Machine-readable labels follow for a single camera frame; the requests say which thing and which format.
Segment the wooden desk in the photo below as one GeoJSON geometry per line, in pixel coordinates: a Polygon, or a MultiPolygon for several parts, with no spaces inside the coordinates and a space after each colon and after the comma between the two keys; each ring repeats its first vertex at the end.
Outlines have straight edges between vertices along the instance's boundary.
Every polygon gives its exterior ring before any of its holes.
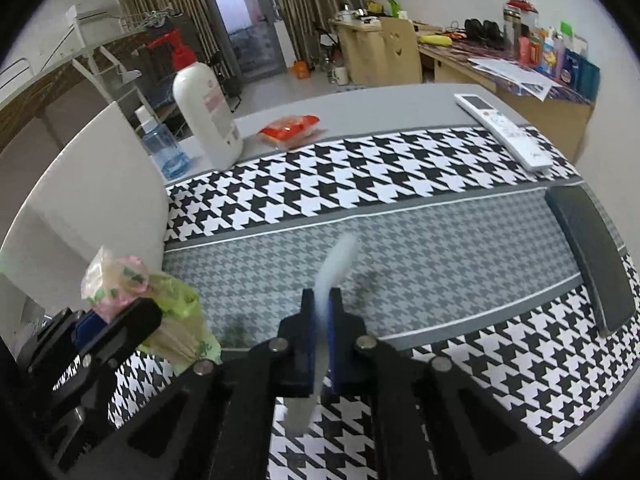
{"type": "MultiPolygon", "coordinates": [[[[385,52],[379,18],[367,23],[329,21],[340,40],[349,77],[365,87],[384,87],[385,52]]],[[[561,84],[552,88],[544,102],[518,88],[516,84],[476,70],[470,58],[500,58],[496,50],[474,48],[460,40],[451,46],[424,44],[421,38],[434,27],[420,23],[416,30],[423,80],[431,76],[436,84],[479,84],[506,102],[518,114],[541,130],[572,162],[578,157],[594,104],[561,84]]]]}

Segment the floral tissue packet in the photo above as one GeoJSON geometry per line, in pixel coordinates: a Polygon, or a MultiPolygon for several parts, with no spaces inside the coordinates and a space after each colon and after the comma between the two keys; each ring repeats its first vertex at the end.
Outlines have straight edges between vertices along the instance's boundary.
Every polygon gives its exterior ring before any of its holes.
{"type": "Polygon", "coordinates": [[[221,363],[221,345],[207,325],[200,296],[173,276],[152,271],[138,257],[101,247],[81,281],[81,298],[104,322],[129,316],[143,324],[141,351],[176,372],[195,362],[221,363]]]}

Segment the white lotion pump bottle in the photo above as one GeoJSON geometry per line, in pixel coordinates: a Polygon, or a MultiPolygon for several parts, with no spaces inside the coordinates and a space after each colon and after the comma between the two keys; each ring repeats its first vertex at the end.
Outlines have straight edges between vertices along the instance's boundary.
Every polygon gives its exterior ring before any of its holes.
{"type": "Polygon", "coordinates": [[[157,37],[145,47],[152,50],[162,44],[171,50],[171,64],[176,71],[172,95],[186,125],[213,169],[231,168],[241,156],[243,142],[214,71],[198,62],[178,29],[157,37]]]}

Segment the white foam strip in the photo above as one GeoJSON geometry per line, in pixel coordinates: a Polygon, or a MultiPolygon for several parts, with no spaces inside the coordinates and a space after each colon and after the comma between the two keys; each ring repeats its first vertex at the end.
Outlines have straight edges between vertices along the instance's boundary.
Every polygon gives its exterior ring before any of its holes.
{"type": "Polygon", "coordinates": [[[323,379],[329,369],[331,289],[344,281],[355,264],[358,252],[358,236],[344,233],[329,251],[314,280],[314,383],[308,398],[286,400],[283,419],[283,427],[296,436],[308,432],[319,404],[323,379]]]}

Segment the white styrofoam box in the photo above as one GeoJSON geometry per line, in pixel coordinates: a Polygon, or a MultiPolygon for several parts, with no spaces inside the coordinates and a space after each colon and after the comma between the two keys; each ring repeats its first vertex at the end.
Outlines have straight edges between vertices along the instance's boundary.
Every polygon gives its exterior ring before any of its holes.
{"type": "Polygon", "coordinates": [[[160,269],[168,195],[160,170],[116,103],[56,156],[1,245],[1,337],[21,328],[24,304],[48,315],[85,307],[80,282],[101,247],[160,269]]]}

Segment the red snack packet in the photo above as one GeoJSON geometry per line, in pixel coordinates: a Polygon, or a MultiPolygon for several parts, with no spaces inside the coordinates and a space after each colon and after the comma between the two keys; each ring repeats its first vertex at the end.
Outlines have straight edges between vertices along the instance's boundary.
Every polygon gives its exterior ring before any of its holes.
{"type": "Polygon", "coordinates": [[[279,151],[299,148],[321,132],[320,118],[314,115],[281,117],[258,132],[258,138],[279,151]]]}

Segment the glass balcony door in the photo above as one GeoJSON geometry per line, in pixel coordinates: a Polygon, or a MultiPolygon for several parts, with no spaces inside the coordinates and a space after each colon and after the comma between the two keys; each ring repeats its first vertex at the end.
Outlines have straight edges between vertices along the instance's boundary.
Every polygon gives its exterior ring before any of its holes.
{"type": "Polygon", "coordinates": [[[295,60],[278,0],[206,0],[224,59],[248,84],[283,74],[295,60]]]}

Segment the houndstooth table mat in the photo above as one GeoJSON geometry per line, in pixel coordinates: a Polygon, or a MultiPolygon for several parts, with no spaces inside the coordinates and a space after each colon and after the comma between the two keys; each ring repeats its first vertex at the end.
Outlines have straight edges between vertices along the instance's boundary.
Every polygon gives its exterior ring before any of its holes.
{"type": "Polygon", "coordinates": [[[639,375],[639,322],[601,337],[548,207],[583,188],[549,155],[524,169],[478,127],[320,141],[168,186],[164,270],[200,296],[225,359],[273,337],[344,233],[345,308],[412,358],[448,356],[545,444],[566,450],[639,375]]]}

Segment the wooden smiley chair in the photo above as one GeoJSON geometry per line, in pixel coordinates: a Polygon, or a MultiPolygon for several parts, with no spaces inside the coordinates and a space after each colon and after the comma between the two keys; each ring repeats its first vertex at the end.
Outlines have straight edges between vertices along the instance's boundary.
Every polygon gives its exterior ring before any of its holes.
{"type": "Polygon", "coordinates": [[[420,84],[423,81],[418,38],[412,21],[380,18],[385,52],[386,86],[420,84]]]}

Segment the orange floor bottle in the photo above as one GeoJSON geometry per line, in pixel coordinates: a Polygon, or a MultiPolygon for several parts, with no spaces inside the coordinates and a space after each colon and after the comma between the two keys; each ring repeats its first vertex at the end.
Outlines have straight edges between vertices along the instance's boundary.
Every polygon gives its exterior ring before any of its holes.
{"type": "Polygon", "coordinates": [[[311,76],[309,65],[304,60],[296,61],[292,70],[298,80],[308,79],[311,76]]]}

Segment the black folding chair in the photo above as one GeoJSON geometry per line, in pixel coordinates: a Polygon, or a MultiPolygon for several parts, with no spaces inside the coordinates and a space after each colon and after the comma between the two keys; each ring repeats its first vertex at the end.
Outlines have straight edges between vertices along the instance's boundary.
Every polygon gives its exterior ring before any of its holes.
{"type": "Polygon", "coordinates": [[[224,72],[224,58],[220,52],[216,52],[208,62],[208,66],[214,71],[218,84],[227,99],[231,113],[234,113],[242,103],[242,84],[235,76],[229,76],[224,72]]]}

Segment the blue spray bottle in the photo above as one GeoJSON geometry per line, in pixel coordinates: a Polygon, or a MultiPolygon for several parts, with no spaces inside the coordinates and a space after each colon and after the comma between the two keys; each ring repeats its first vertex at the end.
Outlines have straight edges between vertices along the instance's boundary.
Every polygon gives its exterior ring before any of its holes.
{"type": "Polygon", "coordinates": [[[180,148],[171,132],[145,106],[136,109],[143,130],[142,142],[167,180],[182,177],[191,167],[191,159],[180,148]]]}

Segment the metal bunk bed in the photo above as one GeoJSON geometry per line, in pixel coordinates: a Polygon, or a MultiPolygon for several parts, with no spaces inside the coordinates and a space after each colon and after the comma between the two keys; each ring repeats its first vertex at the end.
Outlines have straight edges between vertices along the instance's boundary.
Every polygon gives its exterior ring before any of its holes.
{"type": "Polygon", "coordinates": [[[176,70],[161,36],[176,30],[198,59],[203,43],[189,15],[167,8],[122,15],[112,8],[67,13],[70,26],[34,70],[19,58],[1,72],[1,147],[7,148],[33,119],[78,84],[86,82],[106,102],[116,102],[127,118],[143,104],[160,120],[176,106],[170,84],[176,70]]]}

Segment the black smartphone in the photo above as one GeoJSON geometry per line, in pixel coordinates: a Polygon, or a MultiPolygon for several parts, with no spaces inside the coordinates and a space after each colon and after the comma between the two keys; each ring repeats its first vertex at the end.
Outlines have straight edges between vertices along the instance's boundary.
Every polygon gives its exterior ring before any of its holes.
{"type": "Polygon", "coordinates": [[[636,304],[610,231],[579,185],[552,186],[544,198],[582,274],[600,336],[614,335],[634,316],[636,304]]]}

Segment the white remote control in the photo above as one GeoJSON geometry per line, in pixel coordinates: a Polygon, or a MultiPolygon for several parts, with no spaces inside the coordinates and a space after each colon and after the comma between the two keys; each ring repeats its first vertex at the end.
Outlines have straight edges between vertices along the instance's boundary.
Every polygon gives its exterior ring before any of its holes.
{"type": "Polygon", "coordinates": [[[455,93],[457,104],[477,120],[529,172],[546,171],[552,159],[528,133],[476,94],[455,93]]]}

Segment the white papers on desk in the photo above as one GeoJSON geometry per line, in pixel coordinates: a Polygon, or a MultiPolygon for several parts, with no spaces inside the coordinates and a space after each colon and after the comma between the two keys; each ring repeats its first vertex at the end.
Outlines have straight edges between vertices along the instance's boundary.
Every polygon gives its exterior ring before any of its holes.
{"type": "Polygon", "coordinates": [[[469,62],[476,70],[510,81],[541,102],[544,102],[552,88],[561,87],[558,82],[536,70],[526,70],[518,63],[501,58],[470,58],[469,62]]]}

